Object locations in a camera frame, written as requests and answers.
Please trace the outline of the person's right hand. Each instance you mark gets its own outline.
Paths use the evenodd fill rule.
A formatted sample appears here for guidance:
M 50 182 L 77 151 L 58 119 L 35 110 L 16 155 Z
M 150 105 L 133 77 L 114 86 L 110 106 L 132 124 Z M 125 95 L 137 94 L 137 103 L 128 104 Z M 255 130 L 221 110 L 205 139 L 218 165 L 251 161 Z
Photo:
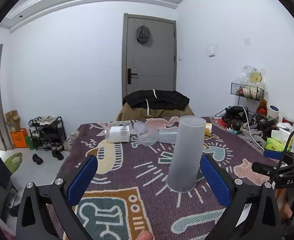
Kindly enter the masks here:
M 281 220 L 290 219 L 293 215 L 293 211 L 291 210 L 291 207 L 288 202 L 287 189 L 284 189 L 282 193 L 279 195 L 277 203 Z

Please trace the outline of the person's left hand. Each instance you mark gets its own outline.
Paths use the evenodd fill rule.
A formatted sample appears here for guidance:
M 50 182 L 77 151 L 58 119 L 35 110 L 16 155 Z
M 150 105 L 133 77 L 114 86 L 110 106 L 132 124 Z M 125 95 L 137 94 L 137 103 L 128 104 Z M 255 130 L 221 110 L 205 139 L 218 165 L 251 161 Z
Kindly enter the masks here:
M 152 233 L 148 230 L 142 230 L 135 240 L 153 240 Z

